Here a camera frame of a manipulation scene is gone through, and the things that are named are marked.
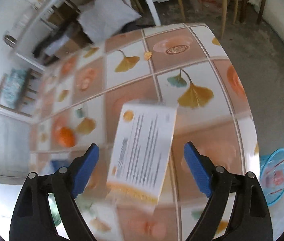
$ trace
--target orange circle logo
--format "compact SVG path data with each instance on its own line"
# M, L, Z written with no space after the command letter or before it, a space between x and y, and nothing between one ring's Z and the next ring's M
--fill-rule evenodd
M130 122L134 117L134 113L131 110L127 110L124 114L123 114L123 119L125 122Z

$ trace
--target white box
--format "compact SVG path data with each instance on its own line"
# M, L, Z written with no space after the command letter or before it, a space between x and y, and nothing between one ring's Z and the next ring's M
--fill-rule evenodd
M130 102L123 105L107 186L157 204L169 162L176 108Z

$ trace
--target metal screw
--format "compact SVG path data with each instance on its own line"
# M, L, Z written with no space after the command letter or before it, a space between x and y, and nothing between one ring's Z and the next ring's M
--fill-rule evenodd
M31 172L28 174L28 178L34 178L36 176L36 174L34 172Z
M219 172L219 173L223 173L223 172L224 172L224 167L217 166L217 167L215 168L215 170L216 170L217 172Z
M66 173L66 171L67 171L67 167L61 167L61 168L59 169L59 172L60 172L61 174Z
M249 178L255 178L255 174L251 171L248 172L248 177Z

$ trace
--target teal ginkgo leaf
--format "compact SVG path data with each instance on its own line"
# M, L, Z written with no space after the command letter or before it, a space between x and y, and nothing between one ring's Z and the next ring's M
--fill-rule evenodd
M191 215L194 220L199 220L203 211L192 211Z
M181 70L180 70L180 74L177 76L173 76L173 77L169 77L167 78L167 81L172 85L175 86L177 88L181 88L181 87L186 87L187 83L185 81L184 78L182 78L181 76Z

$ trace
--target white pillow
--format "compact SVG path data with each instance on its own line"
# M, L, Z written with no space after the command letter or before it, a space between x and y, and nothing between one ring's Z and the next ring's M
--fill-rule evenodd
M87 36L94 43L98 43L140 17L122 0L94 0L85 6L77 20Z

